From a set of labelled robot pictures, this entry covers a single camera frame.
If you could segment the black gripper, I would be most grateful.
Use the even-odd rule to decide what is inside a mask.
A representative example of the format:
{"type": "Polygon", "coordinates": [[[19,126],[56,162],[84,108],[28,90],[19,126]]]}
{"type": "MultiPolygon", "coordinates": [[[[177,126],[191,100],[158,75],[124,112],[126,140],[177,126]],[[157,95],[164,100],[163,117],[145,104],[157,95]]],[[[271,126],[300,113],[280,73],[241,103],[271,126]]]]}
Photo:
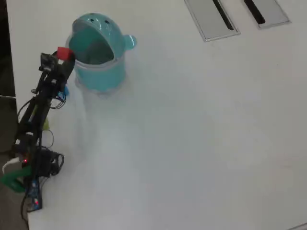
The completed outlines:
{"type": "MultiPolygon", "coordinates": [[[[51,54],[53,60],[58,60],[57,51],[51,54]]],[[[56,90],[64,90],[68,78],[70,77],[75,65],[75,59],[65,60],[62,64],[58,64],[47,78],[48,86],[56,90]]]]}

